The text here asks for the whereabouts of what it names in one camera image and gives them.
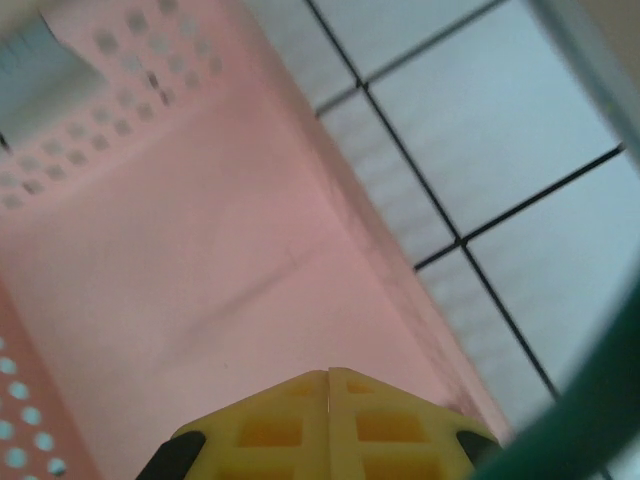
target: pink plastic surface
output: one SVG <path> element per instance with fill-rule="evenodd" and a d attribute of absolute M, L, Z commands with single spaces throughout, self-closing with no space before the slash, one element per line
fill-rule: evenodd
<path fill-rule="evenodd" d="M 155 5 L 69 2 L 49 18 L 54 33 L 109 75 L 117 61 L 91 47 L 95 29 Z M 70 449 L 78 440 L 68 439 L 68 478 L 96 478 L 80 475 L 91 462 L 105 479 L 135 478 L 180 425 L 330 366 L 456 406 L 506 433 L 252 19 L 235 2 L 177 5 L 175 18 L 189 13 L 213 32 L 221 73 L 85 171 L 28 199 L 0 228 L 0 272 L 57 387 L 51 408 L 68 412 L 60 418 L 86 447 Z M 110 78 L 113 88 L 132 81 Z M 39 368 L 34 374 L 48 382 Z M 20 478 L 0 464 L 5 476 Z"/>

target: grout line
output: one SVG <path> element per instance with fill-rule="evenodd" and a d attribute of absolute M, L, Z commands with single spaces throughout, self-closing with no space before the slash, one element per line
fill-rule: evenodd
<path fill-rule="evenodd" d="M 455 35 L 460 30 L 465 28 L 467 25 L 470 25 L 471 23 L 475 22 L 476 20 L 479 20 L 484 15 L 486 15 L 486 14 L 490 13 L 491 11 L 495 10 L 497 7 L 499 7 L 503 3 L 506 3 L 507 1 L 508 0 L 493 0 L 493 1 L 485 4 L 484 6 L 478 8 L 477 10 L 474 10 L 473 12 L 469 13 L 468 15 L 462 17 L 461 19 L 455 21 L 454 23 L 444 27 L 442 30 L 437 32 L 432 37 L 429 37 L 429 38 L 423 40 L 422 42 L 420 42 L 415 47 L 411 48 L 410 50 L 407 50 L 406 52 L 400 54 L 396 58 L 390 60 L 389 62 L 387 62 L 382 67 L 378 68 L 377 70 L 374 70 L 373 73 L 371 73 L 368 77 L 364 78 L 362 81 L 357 80 L 356 81 L 356 85 L 354 87 L 350 87 L 350 88 L 338 93 L 337 95 L 333 96 L 332 98 L 330 98 L 326 102 L 322 103 L 316 109 L 316 116 L 320 117 L 320 116 L 324 115 L 329 110 L 337 107 L 342 102 L 344 102 L 345 100 L 347 100 L 351 96 L 353 96 L 356 93 L 358 93 L 359 88 L 362 87 L 363 85 L 372 84 L 372 83 L 384 78 L 385 76 L 387 76 L 392 71 L 394 71 L 397 68 L 403 66 L 405 63 L 409 62 L 410 60 L 414 59 L 415 57 L 417 57 L 420 54 L 424 53 L 425 51 L 429 50 L 430 48 L 435 47 L 439 43 L 442 43 L 444 40 L 448 39 L 452 35 Z M 309 5 L 309 8 L 312 10 L 312 12 L 313 12 L 314 16 L 316 17 L 316 19 L 318 20 L 318 22 L 320 22 L 322 24 L 322 21 L 319 20 L 319 17 L 322 14 L 318 11 L 317 7 L 315 5 L 309 4 L 309 2 L 307 2 L 307 4 Z M 338 50 L 338 54 L 340 55 L 342 60 L 347 64 L 347 67 L 349 68 L 349 70 L 351 70 L 351 73 L 354 74 L 354 72 L 355 72 L 354 65 L 352 64 L 350 59 L 346 59 L 345 56 L 342 55 L 343 47 L 342 46 L 338 47 L 338 46 L 335 45 L 335 43 L 334 43 L 334 46 Z"/>
<path fill-rule="evenodd" d="M 536 204 L 539 201 L 543 200 L 544 198 L 548 197 L 552 193 L 554 193 L 554 192 L 560 190 L 561 188 L 567 186 L 568 184 L 572 183 L 574 180 L 577 180 L 578 178 L 582 177 L 583 175 L 586 175 L 587 173 L 591 172 L 592 170 L 595 170 L 596 168 L 604 165 L 609 160 L 613 160 L 615 157 L 617 157 L 618 155 L 620 155 L 624 151 L 625 151 L 625 147 L 622 144 L 620 144 L 617 147 L 609 150 L 605 154 L 599 156 L 595 160 L 590 161 L 589 163 L 587 163 L 583 167 L 579 168 L 578 170 L 575 170 L 574 172 L 572 172 L 569 175 L 561 178 L 557 182 L 552 183 L 548 187 L 540 190 L 538 193 L 536 193 L 536 194 L 530 196 L 529 198 L 527 198 L 526 200 L 523 200 L 522 202 L 518 203 L 516 206 L 514 206 L 514 207 L 510 208 L 509 210 L 501 213 L 500 215 L 494 217 L 493 219 L 489 220 L 488 222 L 486 222 L 485 224 L 481 225 L 480 227 L 472 230 L 468 234 L 464 235 L 460 239 L 459 242 L 454 242 L 451 245 L 449 245 L 449 246 L 439 250 L 438 252 L 430 255 L 429 257 L 427 257 L 427 258 L 425 258 L 423 260 L 420 260 L 418 263 L 416 263 L 414 265 L 414 267 L 413 267 L 414 270 L 416 272 L 419 272 L 423 268 L 428 267 L 430 264 L 432 264 L 433 262 L 439 260 L 440 258 L 445 256 L 447 253 L 450 253 L 451 251 L 455 250 L 457 247 L 459 247 L 461 245 L 466 245 L 471 240 L 473 240 L 476 237 L 479 237 L 480 235 L 488 232 L 492 228 L 497 227 L 502 222 L 504 222 L 504 221 L 510 219 L 511 217 L 517 215 L 518 213 L 522 212 L 523 210 L 526 210 L 527 208 L 533 206 L 534 204 Z"/>
<path fill-rule="evenodd" d="M 504 1 L 504 0 L 497 0 L 497 1 L 492 2 L 490 4 L 491 7 L 489 7 L 488 5 L 485 6 L 484 13 L 486 13 L 487 11 L 490 11 L 491 8 L 494 8 L 497 5 L 501 4 L 502 1 Z M 498 310 L 502 314 L 502 317 L 503 317 L 504 321 L 507 323 L 507 325 L 511 329 L 511 332 L 513 333 L 513 335 L 516 337 L 516 340 L 520 344 L 520 347 L 524 350 L 524 353 L 527 356 L 529 362 L 531 363 L 533 368 L 538 373 L 538 376 L 540 377 L 540 379 L 542 380 L 542 382 L 546 386 L 546 388 L 549 391 L 549 393 L 551 394 L 551 396 L 555 400 L 557 400 L 560 395 L 559 395 L 559 392 L 558 392 L 556 386 L 553 384 L 553 381 L 551 380 L 551 378 L 547 374 L 546 370 L 542 366 L 540 360 L 538 359 L 538 357 L 534 353 L 533 349 L 529 345 L 529 342 L 526 340 L 526 338 L 524 337 L 524 335 L 520 331 L 520 328 L 516 324 L 515 320 L 513 319 L 513 317 L 511 316 L 511 314 L 507 310 L 506 306 L 504 305 L 504 303 L 502 302 L 502 300 L 498 296 L 498 293 L 493 288 L 493 285 L 491 285 L 491 282 L 489 281 L 489 279 L 485 275 L 484 271 L 480 267 L 480 264 L 477 262 L 476 258 L 474 257 L 474 255 L 469 250 L 469 248 L 467 246 L 467 242 L 465 241 L 463 243 L 462 237 L 460 236 L 460 233 L 456 229 L 453 221 L 451 220 L 451 218 L 447 214 L 447 212 L 444 209 L 443 205 L 440 203 L 438 197 L 436 196 L 435 192 L 433 191 L 433 189 L 431 188 L 431 186 L 427 182 L 426 178 L 424 177 L 424 175 L 422 174 L 422 172 L 418 168 L 416 162 L 413 160 L 413 158 L 409 154 L 406 146 L 404 145 L 404 143 L 400 139 L 400 136 L 395 131 L 395 129 L 393 128 L 393 126 L 391 125 L 391 123 L 389 122 L 387 117 L 385 116 L 384 112 L 382 111 L 382 109 L 378 105 L 378 102 L 376 101 L 376 99 L 373 97 L 373 95 L 369 91 L 369 83 L 362 81 L 362 77 L 360 76 L 360 74 L 358 72 L 358 69 L 356 68 L 354 62 L 347 55 L 346 50 L 341 45 L 341 43 L 338 40 L 338 37 L 336 36 L 335 32 L 329 26 L 329 24 L 327 23 L 327 21 L 323 17 L 323 15 L 320 12 L 320 10 L 318 9 L 318 7 L 315 5 L 314 0 L 305 0 L 305 3 L 307 4 L 309 9 L 313 13 L 316 21 L 319 23 L 320 27 L 322 28 L 322 30 L 324 31 L 325 35 L 327 36 L 327 39 L 334 46 L 334 48 L 336 49 L 338 55 L 342 58 L 342 60 L 344 61 L 345 65 L 347 66 L 347 68 L 349 69 L 349 71 L 351 72 L 353 77 L 355 78 L 356 88 L 354 90 L 350 90 L 350 91 L 344 92 L 343 94 L 341 94 L 339 96 L 339 98 L 340 99 L 349 98 L 353 93 L 355 93 L 355 91 L 357 91 L 357 89 L 359 87 L 362 88 L 362 90 L 365 93 L 365 96 L 367 97 L 367 100 L 369 101 L 370 105 L 375 110 L 375 112 L 378 115 L 378 117 L 379 117 L 380 121 L 382 122 L 383 126 L 385 127 L 385 129 L 387 130 L 387 132 L 389 133 L 391 138 L 393 139 L 394 143 L 396 144 L 396 147 L 400 150 L 400 153 L 402 154 L 402 156 L 404 157 L 404 159 L 408 163 L 409 167 L 413 170 L 414 174 L 416 175 L 416 177 L 418 178 L 420 184 L 422 185 L 423 189 L 425 190 L 427 196 L 429 196 L 429 198 L 431 199 L 431 201 L 434 204 L 434 207 L 436 208 L 438 213 L 440 213 L 443 221 L 447 224 L 447 227 L 449 228 L 449 230 L 453 234 L 453 237 L 455 239 L 454 245 L 452 245 L 450 247 L 446 247 L 445 249 L 441 250 L 440 252 L 437 252 L 435 255 L 433 255 L 430 258 L 439 258 L 439 257 L 445 255 L 446 253 L 449 253 L 450 251 L 454 250 L 458 245 L 460 246 L 460 248 L 462 249 L 463 253 L 467 257 L 467 260 L 468 260 L 469 264 L 471 265 L 471 267 L 475 271 L 476 275 L 480 279 L 483 287 L 487 291 L 487 294 L 493 300 L 494 304 L 496 305 L 496 307 L 498 308 Z M 464 26 L 466 26 L 469 23 L 471 23 L 471 21 L 475 20 L 476 18 L 479 18 L 480 16 L 481 15 L 476 15 L 476 16 L 473 17 L 473 19 L 471 19 L 471 20 L 469 20 L 467 22 L 464 22 L 461 26 L 458 27 L 458 29 L 449 31 L 446 35 L 442 35 L 441 38 L 438 41 L 444 40 L 449 35 L 451 35 L 453 32 L 458 31 L 460 28 L 463 28 Z M 428 43 L 427 42 L 427 43 L 425 43 L 423 45 L 423 48 L 420 49 L 419 51 L 416 50 L 416 49 L 410 51 L 409 54 L 405 54 L 405 56 L 403 57 L 403 60 L 393 63 L 393 66 L 390 67 L 389 69 L 380 70 L 375 78 L 376 79 L 380 78 L 381 76 L 383 76 L 384 74 L 390 72 L 394 68 L 397 68 L 400 64 L 404 63 L 409 58 L 412 58 L 413 56 L 417 55 L 418 53 L 422 52 L 423 50 L 426 50 L 427 48 L 429 48 L 433 44 L 435 44 L 435 43 L 434 42 L 432 42 L 432 43 Z M 335 106 L 335 105 L 337 105 L 339 103 L 340 103 L 340 101 L 333 101 L 333 102 L 330 101 L 329 102 L 329 104 L 332 105 L 332 106 Z M 322 107 L 319 108 L 318 110 L 320 111 L 321 109 L 323 110 L 322 113 L 324 113 L 324 112 L 329 110 L 329 108 L 322 108 Z M 527 208 L 527 206 L 529 206 L 529 205 L 533 204 L 534 202 L 538 201 L 540 198 L 543 198 L 544 196 L 548 195 L 549 193 L 551 193 L 551 192 L 561 188 L 562 186 L 568 184 L 569 182 L 571 182 L 575 178 L 578 178 L 581 175 L 583 175 L 584 173 L 592 170 L 593 168 L 596 168 L 598 165 L 606 162 L 610 158 L 613 158 L 614 156 L 616 156 L 621 151 L 622 151 L 622 147 L 621 146 L 616 147 L 616 149 L 612 150 L 608 154 L 605 154 L 603 157 L 601 157 L 601 159 L 596 159 L 595 165 L 591 165 L 591 164 L 586 165 L 585 167 L 583 167 L 583 169 L 580 169 L 579 171 L 574 172 L 574 174 L 572 174 L 572 175 L 570 175 L 568 177 L 565 177 L 560 182 L 557 182 L 557 184 L 554 185 L 555 188 L 552 188 L 554 186 L 549 187 L 549 188 L 551 188 L 551 190 L 549 192 L 546 192 L 546 190 L 548 190 L 548 189 L 545 189 L 543 192 L 541 192 L 541 193 L 543 193 L 543 195 L 541 195 L 539 198 L 536 197 L 536 198 L 530 199 L 529 203 L 526 203 L 526 201 L 523 202 L 523 204 L 521 204 L 521 208 L 520 209 L 516 210 L 515 212 L 510 213 L 504 219 L 509 218 L 512 215 L 515 215 L 517 212 L 523 210 L 524 208 Z M 609 474 L 609 472 L 608 472 L 608 470 L 606 468 L 602 468 L 600 470 L 600 472 L 601 472 L 602 476 L 605 478 L 605 480 L 612 480 L 611 475 Z"/>

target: black plastic part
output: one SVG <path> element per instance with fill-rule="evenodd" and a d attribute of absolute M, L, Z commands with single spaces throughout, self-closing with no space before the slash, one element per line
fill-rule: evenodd
<path fill-rule="evenodd" d="M 136 480 L 184 480 L 206 440 L 193 431 L 163 443 Z"/>
<path fill-rule="evenodd" d="M 502 450 L 499 444 L 476 432 L 461 430 L 456 433 L 456 438 L 464 450 L 464 453 L 467 454 L 469 461 L 473 463 L 473 466 L 476 468 L 478 468 L 491 453 L 497 453 Z"/>

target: yellow plastic piece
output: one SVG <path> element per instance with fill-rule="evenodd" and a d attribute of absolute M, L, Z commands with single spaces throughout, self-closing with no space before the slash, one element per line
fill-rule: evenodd
<path fill-rule="evenodd" d="M 328 479 L 328 393 L 312 371 L 185 425 L 207 437 L 185 480 Z"/>
<path fill-rule="evenodd" d="M 206 442 L 186 480 L 463 480 L 479 422 L 346 368 L 313 371 L 182 427 Z"/>
<path fill-rule="evenodd" d="M 329 370 L 334 480 L 462 480 L 473 465 L 456 440 L 479 422 L 347 368 Z"/>

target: white tile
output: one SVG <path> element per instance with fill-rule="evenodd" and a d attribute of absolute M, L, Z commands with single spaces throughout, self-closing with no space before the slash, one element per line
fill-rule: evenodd
<path fill-rule="evenodd" d="M 464 255 L 456 250 L 418 275 L 514 428 L 535 419 L 551 396 Z"/>
<path fill-rule="evenodd" d="M 453 242 L 364 97 L 347 100 L 322 122 L 414 264 Z"/>
<path fill-rule="evenodd" d="M 485 3 L 486 0 L 316 0 L 364 76 Z"/>
<path fill-rule="evenodd" d="M 617 144 L 521 1 L 374 93 L 463 233 Z"/>
<path fill-rule="evenodd" d="M 620 155 L 470 243 L 563 387 L 609 323 L 640 259 L 640 177 Z"/>
<path fill-rule="evenodd" d="M 613 462 L 610 470 L 616 480 L 638 480 L 640 478 L 640 435 Z"/>
<path fill-rule="evenodd" d="M 354 85 L 302 0 L 245 0 L 300 90 L 314 107 Z"/>

